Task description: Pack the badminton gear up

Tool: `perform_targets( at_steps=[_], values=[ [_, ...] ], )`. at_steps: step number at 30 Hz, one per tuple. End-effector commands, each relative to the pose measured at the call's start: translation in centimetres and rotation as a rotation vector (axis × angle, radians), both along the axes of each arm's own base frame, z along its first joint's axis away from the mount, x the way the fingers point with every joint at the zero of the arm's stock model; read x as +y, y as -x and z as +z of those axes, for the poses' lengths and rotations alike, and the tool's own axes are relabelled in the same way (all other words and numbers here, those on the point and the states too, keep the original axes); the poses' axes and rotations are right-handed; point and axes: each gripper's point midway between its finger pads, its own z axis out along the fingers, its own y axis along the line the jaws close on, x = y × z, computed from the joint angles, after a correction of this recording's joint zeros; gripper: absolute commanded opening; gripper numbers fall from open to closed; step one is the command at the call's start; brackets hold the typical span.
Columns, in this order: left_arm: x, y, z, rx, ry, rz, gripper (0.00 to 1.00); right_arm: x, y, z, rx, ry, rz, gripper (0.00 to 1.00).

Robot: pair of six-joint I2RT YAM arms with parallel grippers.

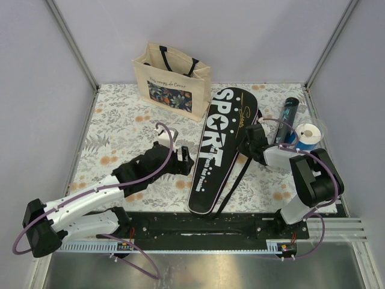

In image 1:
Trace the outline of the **black sport racket cover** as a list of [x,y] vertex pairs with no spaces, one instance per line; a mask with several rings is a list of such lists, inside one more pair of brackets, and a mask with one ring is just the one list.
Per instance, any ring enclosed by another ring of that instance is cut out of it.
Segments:
[[189,211],[209,215],[236,163],[245,128],[258,119],[257,98],[251,92],[226,87],[214,94],[206,115],[188,196]]

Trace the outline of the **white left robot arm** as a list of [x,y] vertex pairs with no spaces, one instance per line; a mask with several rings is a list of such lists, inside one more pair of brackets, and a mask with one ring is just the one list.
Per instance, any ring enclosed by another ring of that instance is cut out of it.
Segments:
[[121,164],[90,188],[46,203],[40,199],[30,201],[22,222],[30,246],[27,252],[41,258],[76,238],[101,234],[127,236],[131,224],[123,208],[110,208],[95,219],[91,211],[142,192],[163,175],[187,176],[193,164],[188,147],[170,148],[156,141],[144,154]]

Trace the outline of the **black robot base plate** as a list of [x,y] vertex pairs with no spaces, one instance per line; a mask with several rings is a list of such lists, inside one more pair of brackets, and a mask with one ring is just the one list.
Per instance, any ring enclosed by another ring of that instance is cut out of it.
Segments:
[[129,212],[112,233],[143,250],[259,250],[267,240],[309,239],[307,224],[276,224],[274,213],[222,213],[216,219],[191,213]]

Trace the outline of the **black shuttlecock tube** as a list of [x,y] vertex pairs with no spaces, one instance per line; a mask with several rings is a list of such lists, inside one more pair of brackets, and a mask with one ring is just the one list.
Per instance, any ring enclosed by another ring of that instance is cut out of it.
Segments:
[[[285,104],[283,106],[280,120],[287,123],[289,126],[294,124],[294,119],[297,113],[299,105],[299,100],[297,98],[287,98],[285,100]],[[274,143],[287,143],[292,131],[290,127],[285,125],[284,123],[279,122],[279,126],[277,128],[276,136],[274,137]]]

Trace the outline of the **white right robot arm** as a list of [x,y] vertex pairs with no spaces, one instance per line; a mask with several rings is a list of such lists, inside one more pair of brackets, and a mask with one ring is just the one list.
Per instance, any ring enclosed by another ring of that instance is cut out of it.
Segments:
[[263,166],[289,170],[296,195],[279,209],[274,218],[274,231],[288,238],[299,223],[318,208],[330,205],[344,192],[344,183],[325,149],[310,152],[269,144],[260,123],[249,125],[238,151]]

